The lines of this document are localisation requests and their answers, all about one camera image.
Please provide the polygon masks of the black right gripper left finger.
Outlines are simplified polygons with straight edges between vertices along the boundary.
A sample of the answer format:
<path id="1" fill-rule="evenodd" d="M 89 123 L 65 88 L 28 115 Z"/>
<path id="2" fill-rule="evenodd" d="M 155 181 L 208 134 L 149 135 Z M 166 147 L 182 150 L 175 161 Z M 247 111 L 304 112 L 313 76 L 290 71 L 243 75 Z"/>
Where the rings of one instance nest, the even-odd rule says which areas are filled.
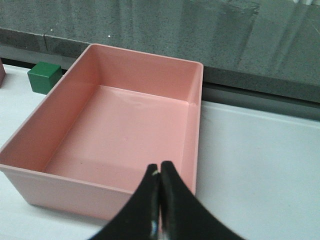
<path id="1" fill-rule="evenodd" d="M 92 240 L 157 240 L 159 238 L 160 173 L 150 164 L 133 195 Z"/>

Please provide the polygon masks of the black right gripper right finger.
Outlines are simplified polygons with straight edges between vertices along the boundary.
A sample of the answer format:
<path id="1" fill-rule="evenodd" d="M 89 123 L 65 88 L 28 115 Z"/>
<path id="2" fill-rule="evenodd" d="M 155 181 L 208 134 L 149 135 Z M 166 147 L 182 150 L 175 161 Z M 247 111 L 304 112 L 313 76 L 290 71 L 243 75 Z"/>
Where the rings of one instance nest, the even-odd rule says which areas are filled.
<path id="1" fill-rule="evenodd" d="M 241 240 L 188 189 L 171 161 L 161 163 L 162 227 L 168 240 Z"/>

